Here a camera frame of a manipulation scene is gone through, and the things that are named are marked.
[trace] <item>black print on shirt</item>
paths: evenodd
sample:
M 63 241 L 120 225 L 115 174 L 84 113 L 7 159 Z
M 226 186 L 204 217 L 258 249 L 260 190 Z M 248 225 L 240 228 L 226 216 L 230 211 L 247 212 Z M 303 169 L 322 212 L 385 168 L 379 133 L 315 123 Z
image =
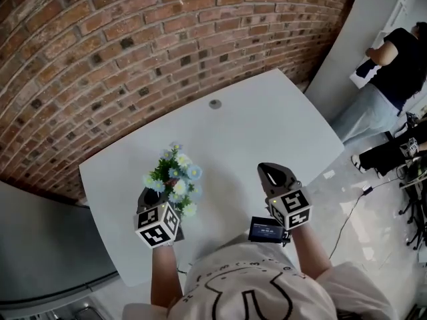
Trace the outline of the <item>black print on shirt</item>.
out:
M 226 275 L 233 273 L 234 271 L 240 271 L 240 270 L 246 270 L 243 273 L 247 273 L 247 269 L 256 269 L 255 267 L 242 267 L 242 268 L 237 268 L 234 270 L 230 270 L 230 271 L 226 271 L 225 273 L 221 273 L 219 275 L 216 275 L 215 277 L 212 277 L 209 281 L 207 281 L 204 285 L 204 287 L 210 291 L 213 291 L 214 293 L 217 293 L 217 297 L 215 298 L 215 301 L 213 302 L 213 306 L 212 306 L 212 312 L 211 312 L 211 316 L 212 316 L 212 320 L 216 320 L 217 319 L 217 306 L 218 303 L 220 302 L 221 296 L 223 294 L 222 291 L 217 290 L 215 287 L 213 287 L 213 281 L 214 280 L 221 280 L 221 279 L 226 279 Z M 282 294 L 282 296 L 284 297 L 284 300 L 286 300 L 288 302 L 288 310 L 286 311 L 286 314 L 280 315 L 280 317 L 282 317 L 283 320 L 287 320 L 289 319 L 290 315 L 292 314 L 292 309 L 293 309 L 293 305 L 292 305 L 292 300 L 289 298 L 288 294 L 276 283 L 276 279 L 278 279 L 280 276 L 282 276 L 283 273 L 279 273 L 278 275 L 276 275 L 271 281 L 270 284 L 279 291 L 280 294 Z M 262 310 L 260 309 L 260 306 L 258 305 L 258 300 L 256 298 L 256 294 L 255 291 L 252 290 L 247 290 L 247 291 L 242 291 L 242 297 L 244 300 L 244 305 L 245 305 L 245 319 L 249 319 L 250 318 L 250 308 L 254 307 L 256 310 L 256 313 L 258 314 L 258 317 L 260 317 L 260 319 L 266 319 L 266 317 L 262 314 Z

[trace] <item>black device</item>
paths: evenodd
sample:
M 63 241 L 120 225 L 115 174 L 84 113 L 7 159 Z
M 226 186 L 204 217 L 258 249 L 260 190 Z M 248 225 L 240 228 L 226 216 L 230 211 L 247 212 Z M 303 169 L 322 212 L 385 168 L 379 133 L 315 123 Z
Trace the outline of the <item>black device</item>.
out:
M 281 243 L 285 246 L 290 242 L 290 232 L 274 218 L 252 217 L 248 239 L 251 242 Z

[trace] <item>glossy floor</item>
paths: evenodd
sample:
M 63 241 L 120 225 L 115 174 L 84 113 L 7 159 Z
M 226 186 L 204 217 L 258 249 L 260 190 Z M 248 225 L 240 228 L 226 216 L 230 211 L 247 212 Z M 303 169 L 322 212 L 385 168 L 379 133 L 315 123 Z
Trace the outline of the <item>glossy floor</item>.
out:
M 361 174 L 350 162 L 351 154 L 383 142 L 385 137 L 381 135 L 348 147 L 308 186 L 314 204 L 312 227 L 328 253 L 332 252 L 363 186 L 375 187 L 396 177 L 395 173 L 389 173 L 379 179 L 373 171 Z M 407 238 L 412 237 L 415 230 L 413 225 L 406 224 L 407 215 L 398 215 L 408 200 L 398 184 L 399 181 L 387 183 L 359 200 L 342 231 L 332 262 L 359 264 L 404 318 L 413 306 L 418 285 L 424 281 L 424 270 L 416 262 L 417 252 L 406 246 Z M 296 262 L 293 245 L 288 245 L 286 252 Z M 181 282 L 185 282 L 185 275 L 181 275 Z M 149 303 L 149 283 L 129 288 L 119 279 L 91 298 L 106 318 L 120 319 L 124 305 Z

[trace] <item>black cable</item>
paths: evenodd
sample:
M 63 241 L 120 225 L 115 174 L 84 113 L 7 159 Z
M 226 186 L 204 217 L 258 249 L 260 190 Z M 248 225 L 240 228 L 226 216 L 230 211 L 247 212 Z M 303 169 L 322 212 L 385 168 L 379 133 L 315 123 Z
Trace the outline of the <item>black cable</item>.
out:
M 392 180 L 390 180 L 390 181 L 386 181 L 385 183 L 379 184 L 379 185 L 377 185 L 377 186 L 373 187 L 373 188 L 372 188 L 372 190 L 369 190 L 369 192 L 366 192 L 366 191 L 365 191 L 365 192 L 363 192 L 363 193 L 359 196 L 358 200 L 356 200 L 356 202 L 354 203 L 354 205 L 353 205 L 353 207 L 352 207 L 352 210 L 350 211 L 350 214 L 348 215 L 348 217 L 347 217 L 346 221 L 344 222 L 344 224 L 342 225 L 342 227 L 341 227 L 341 229 L 340 229 L 340 233 L 338 234 L 338 238 L 337 238 L 337 240 L 336 240 L 335 247 L 334 247 L 334 249 L 332 250 L 331 255 L 329 256 L 329 259 L 331 259 L 331 258 L 332 258 L 332 255 L 335 253 L 335 250 L 336 250 L 336 248 L 337 248 L 337 246 L 338 246 L 338 243 L 340 242 L 340 238 L 341 238 L 342 231 L 344 230 L 344 227 L 346 226 L 346 224 L 347 224 L 348 220 L 349 220 L 349 219 L 350 219 L 350 217 L 352 216 L 353 210 L 356 208 L 357 204 L 359 203 L 360 198 L 362 198 L 364 195 L 368 195 L 368 194 L 369 194 L 369 193 L 371 193 L 373 190 L 375 190 L 377 187 L 379 187 L 379 186 L 383 186 L 383 185 L 388 184 L 388 183 L 391 183 L 392 181 L 395 181 L 395 180 L 398 180 L 398 179 L 399 179 L 399 178 L 395 178 L 395 179 L 392 179 Z

